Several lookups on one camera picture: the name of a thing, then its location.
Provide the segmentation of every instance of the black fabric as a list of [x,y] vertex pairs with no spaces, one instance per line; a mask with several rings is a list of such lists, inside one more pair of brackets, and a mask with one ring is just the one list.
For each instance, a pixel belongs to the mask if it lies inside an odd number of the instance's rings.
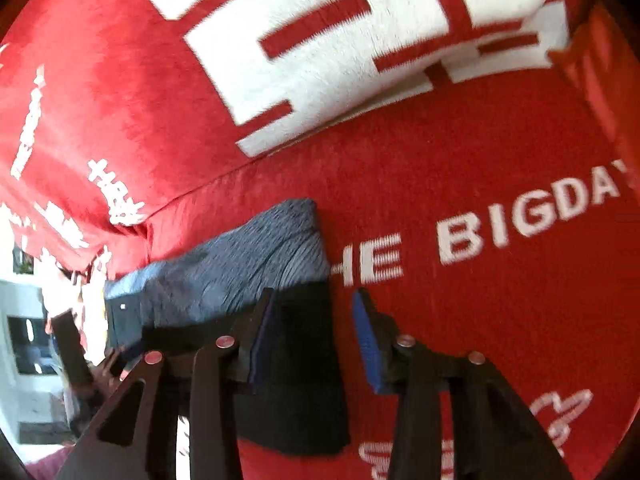
[[140,341],[142,337],[140,293],[104,300],[104,305],[109,325],[107,348],[127,347]]
[[[131,296],[127,301],[123,298],[107,300],[111,347],[134,342],[134,330],[122,327],[132,319],[127,311],[133,302]],[[276,302],[282,329],[276,336],[270,378],[253,395],[234,397],[238,435],[295,456],[337,454],[350,440],[328,282],[280,290]],[[240,312],[252,307],[247,305]],[[159,349],[167,355],[195,351],[227,334],[238,315],[179,328],[144,328],[138,338],[144,349]],[[180,412],[188,415],[189,383],[175,387]]]
[[255,303],[266,286],[320,282],[330,271],[316,204],[286,200],[177,258],[105,282],[104,296],[143,291],[143,326],[189,326]]

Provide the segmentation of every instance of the red pillow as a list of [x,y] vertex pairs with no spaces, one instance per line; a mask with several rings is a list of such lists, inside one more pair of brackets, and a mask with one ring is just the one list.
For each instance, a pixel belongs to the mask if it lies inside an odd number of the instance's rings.
[[[88,264],[111,237],[148,238],[141,222],[171,200],[408,76],[437,84],[440,60],[455,81],[548,66],[580,5],[31,0],[0,54],[1,185],[12,209],[62,210],[56,256]],[[528,54],[472,62],[507,47]]]
[[532,70],[370,111],[156,213],[153,260],[281,200],[318,204],[352,444],[299,460],[243,443],[244,477],[386,478],[395,402],[366,383],[351,318],[351,295],[366,286],[435,351],[486,354],[575,478],[593,479],[639,395],[640,207],[624,170],[562,74]]
[[571,46],[550,56],[590,104],[640,198],[640,62],[622,31],[597,4]]

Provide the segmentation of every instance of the blue cloth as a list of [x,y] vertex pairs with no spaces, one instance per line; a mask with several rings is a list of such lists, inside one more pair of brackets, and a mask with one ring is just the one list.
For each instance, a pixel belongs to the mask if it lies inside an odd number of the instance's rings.
[[283,290],[329,274],[316,204],[287,200],[179,258],[107,282],[104,297],[140,292],[142,326],[187,326],[254,304],[266,286]]

